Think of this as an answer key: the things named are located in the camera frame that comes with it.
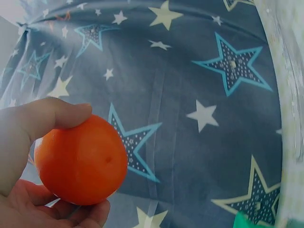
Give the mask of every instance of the orange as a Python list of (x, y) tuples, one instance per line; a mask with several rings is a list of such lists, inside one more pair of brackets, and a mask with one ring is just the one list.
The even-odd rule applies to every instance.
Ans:
[(102, 202), (127, 174), (127, 154), (118, 132), (96, 115), (75, 128), (50, 131), (36, 146), (34, 161), (42, 183), (77, 205)]

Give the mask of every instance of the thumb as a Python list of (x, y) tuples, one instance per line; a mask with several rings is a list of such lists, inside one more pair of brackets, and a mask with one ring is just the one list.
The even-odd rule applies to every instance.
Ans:
[(92, 107), (45, 98), (0, 111), (0, 194), (8, 196), (20, 178), (32, 143), (54, 128), (72, 128), (91, 116)]

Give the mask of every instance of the star pattern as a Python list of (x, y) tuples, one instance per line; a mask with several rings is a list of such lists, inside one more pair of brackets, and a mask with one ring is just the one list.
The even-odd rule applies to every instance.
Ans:
[(80, 34), (83, 38), (82, 47), (80, 48), (76, 57), (79, 57), (87, 49), (89, 44), (93, 44), (96, 48), (103, 51), (102, 33), (109, 30), (118, 30), (119, 28), (92, 24), (75, 29), (75, 32)]
[(246, 3), (253, 6), (255, 5), (254, 0), (223, 0), (223, 1), (228, 11), (233, 10), (233, 8), (235, 8), (238, 2)]
[(164, 211), (152, 217), (149, 217), (140, 208), (137, 209), (138, 225), (133, 228), (160, 228), (162, 221), (165, 219), (168, 211)]
[(70, 76), (67, 80), (62, 81), (59, 77), (55, 87), (51, 92), (48, 93), (48, 96), (59, 98), (60, 96), (70, 96), (69, 92), (67, 91), (67, 85), (71, 81), (73, 76)]
[(109, 78), (114, 77), (113, 69), (107, 69), (106, 73), (104, 74), (105, 80), (107, 81)]
[(56, 67), (60, 67), (60, 68), (62, 68), (63, 67), (63, 65), (67, 62), (67, 60), (68, 60), (68, 57), (66, 57), (66, 56), (62, 56), (60, 59), (57, 59), (57, 60), (55, 60), (55, 66), (54, 66), (54, 69), (56, 68)]
[(279, 193), (280, 183), (269, 188), (252, 156), (247, 195), (231, 199), (213, 199), (212, 202), (233, 214), (243, 212), (254, 224), (267, 226), (275, 223)]
[(95, 14), (99, 16), (101, 14), (100, 9), (95, 9)]
[(217, 23), (219, 26), (221, 26), (221, 24), (223, 23), (221, 20), (220, 20), (220, 17), (217, 16), (217, 17), (214, 17), (214, 16), (211, 16), (212, 19), (213, 19), (213, 22)]
[(218, 122), (212, 117), (216, 105), (205, 108), (198, 100), (196, 100), (196, 111), (187, 115), (188, 118), (198, 121), (199, 133), (206, 124), (218, 126)]
[(149, 9), (156, 14), (156, 19), (150, 26), (163, 24), (169, 31), (173, 19), (183, 16), (182, 13), (177, 13), (169, 10), (169, 1), (165, 1), (160, 8), (149, 7)]
[(262, 47), (235, 50), (218, 33), (215, 33), (219, 57), (208, 61), (193, 61), (193, 63), (222, 75), (224, 89), (230, 96), (241, 82), (249, 83), (272, 91), (267, 82), (252, 67), (260, 54)]
[(23, 65), (17, 72), (23, 74), (23, 79), (21, 82), (21, 89), (25, 85), (26, 81), (29, 77), (32, 77), (37, 80), (41, 80), (41, 76), (39, 73), (41, 63), (49, 57), (50, 53), (46, 53), (40, 57), (37, 57), (36, 51), (34, 50), (29, 61)]
[(146, 177), (154, 182), (160, 182), (144, 159), (139, 155), (141, 148), (146, 141), (156, 132), (161, 123), (148, 125), (131, 131), (125, 131), (124, 127), (114, 109), (113, 104), (110, 106), (108, 122), (118, 131), (128, 155), (128, 170), (138, 175)]
[(62, 36), (64, 38), (67, 38), (67, 32), (68, 32), (67, 26), (64, 26), (63, 29), (62, 29)]
[(114, 14), (115, 20), (112, 22), (112, 24), (116, 23), (117, 25), (120, 25), (124, 20), (127, 20), (128, 18), (124, 16), (124, 13), (122, 11), (119, 12), (119, 14)]
[(170, 45), (163, 44), (161, 41), (155, 42), (155, 41), (149, 40), (149, 42), (152, 43), (150, 46), (152, 48), (158, 47), (158, 48), (164, 49), (166, 51), (167, 51), (167, 48), (171, 48)]

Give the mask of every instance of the blue fabric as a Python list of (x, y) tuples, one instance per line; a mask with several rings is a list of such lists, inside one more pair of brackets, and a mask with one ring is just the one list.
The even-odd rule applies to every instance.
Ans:
[[(141, 228), (154, 216), (152, 228), (230, 228), (238, 211), (274, 224), (280, 106), (253, 1), (22, 6), (27, 23), (2, 73), (2, 106), (90, 102), (117, 129), (128, 175), (106, 227)], [(22, 177), (40, 182), (30, 162)]]

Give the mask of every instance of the green object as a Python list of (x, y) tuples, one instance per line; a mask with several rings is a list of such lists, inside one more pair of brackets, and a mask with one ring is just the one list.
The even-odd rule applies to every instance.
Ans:
[(254, 225), (242, 213), (238, 213), (234, 219), (233, 228), (269, 228), (267, 226)]

